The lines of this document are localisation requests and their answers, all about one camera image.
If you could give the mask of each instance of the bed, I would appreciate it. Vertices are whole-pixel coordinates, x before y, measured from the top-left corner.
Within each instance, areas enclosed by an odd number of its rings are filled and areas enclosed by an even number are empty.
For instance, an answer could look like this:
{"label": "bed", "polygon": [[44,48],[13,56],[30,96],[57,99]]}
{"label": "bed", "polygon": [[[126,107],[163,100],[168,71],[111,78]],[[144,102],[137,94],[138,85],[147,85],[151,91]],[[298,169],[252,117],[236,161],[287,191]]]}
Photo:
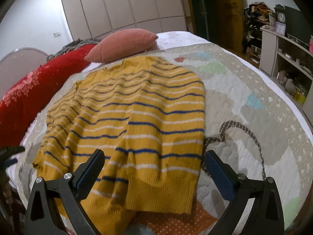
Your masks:
{"label": "bed", "polygon": [[[213,149],[223,162],[251,179],[274,177],[287,228],[300,211],[313,178],[313,136],[300,111],[265,74],[217,45],[188,32],[158,36],[146,54],[194,71],[205,85],[206,149]],[[7,170],[25,207],[36,178],[32,161],[46,132],[48,109],[90,71],[119,62],[91,63],[72,75],[29,127],[21,142],[25,153],[14,156],[18,163]],[[243,227],[252,204],[250,200],[235,234]],[[126,234],[207,234],[227,205],[212,179],[201,170],[191,216],[138,213]]]}

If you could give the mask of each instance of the blue gripper pad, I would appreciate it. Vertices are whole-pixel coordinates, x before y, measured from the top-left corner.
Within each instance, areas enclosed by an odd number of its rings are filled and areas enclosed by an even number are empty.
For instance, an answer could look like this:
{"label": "blue gripper pad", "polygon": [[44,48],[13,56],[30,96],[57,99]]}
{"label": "blue gripper pad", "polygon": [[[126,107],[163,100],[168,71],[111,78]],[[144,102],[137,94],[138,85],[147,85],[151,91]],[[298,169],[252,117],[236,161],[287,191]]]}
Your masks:
{"label": "blue gripper pad", "polygon": [[233,201],[238,183],[234,170],[228,164],[224,164],[213,150],[204,154],[204,165],[223,199]]}

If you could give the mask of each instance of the quilted bedspread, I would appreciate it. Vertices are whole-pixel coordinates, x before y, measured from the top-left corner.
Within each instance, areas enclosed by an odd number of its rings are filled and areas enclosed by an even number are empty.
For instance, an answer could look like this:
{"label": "quilted bedspread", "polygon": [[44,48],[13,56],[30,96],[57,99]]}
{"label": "quilted bedspread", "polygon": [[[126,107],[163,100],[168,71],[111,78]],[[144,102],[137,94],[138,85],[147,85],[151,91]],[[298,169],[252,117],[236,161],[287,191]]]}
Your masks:
{"label": "quilted bedspread", "polygon": [[[290,107],[256,72],[215,44],[148,54],[184,66],[202,79],[206,88],[204,146],[207,150],[213,149],[223,162],[250,179],[273,177],[287,228],[301,209],[313,179],[312,143]],[[46,132],[47,111],[87,74],[71,76],[37,117],[26,152],[16,167],[18,192],[24,205],[28,203],[36,178],[32,161]],[[253,200],[248,202],[250,209],[252,204]],[[201,170],[192,215],[138,213],[126,234],[207,234],[227,205],[212,179]],[[245,224],[250,209],[246,208],[235,234]]]}

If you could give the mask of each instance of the yellow striped sweater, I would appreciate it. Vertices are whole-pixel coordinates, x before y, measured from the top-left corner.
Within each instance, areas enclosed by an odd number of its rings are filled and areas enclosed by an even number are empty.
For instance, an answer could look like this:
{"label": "yellow striped sweater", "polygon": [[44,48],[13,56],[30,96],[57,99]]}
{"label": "yellow striped sweater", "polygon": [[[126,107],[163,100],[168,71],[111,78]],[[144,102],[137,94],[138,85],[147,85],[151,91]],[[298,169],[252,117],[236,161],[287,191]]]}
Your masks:
{"label": "yellow striped sweater", "polygon": [[156,57],[90,73],[49,110],[37,175],[58,179],[103,150],[104,168],[81,202],[102,234],[123,234],[136,211],[190,213],[204,98],[193,72]]}

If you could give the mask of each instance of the pink pillow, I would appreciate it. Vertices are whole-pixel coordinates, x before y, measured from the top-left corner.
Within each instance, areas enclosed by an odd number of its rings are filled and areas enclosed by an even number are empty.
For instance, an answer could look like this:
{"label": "pink pillow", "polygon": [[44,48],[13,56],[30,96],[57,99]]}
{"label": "pink pillow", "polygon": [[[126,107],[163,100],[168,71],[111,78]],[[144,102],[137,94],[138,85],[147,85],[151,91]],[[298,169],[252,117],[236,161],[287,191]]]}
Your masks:
{"label": "pink pillow", "polygon": [[133,28],[117,31],[104,38],[85,57],[88,62],[112,62],[150,48],[158,36],[148,30]]}

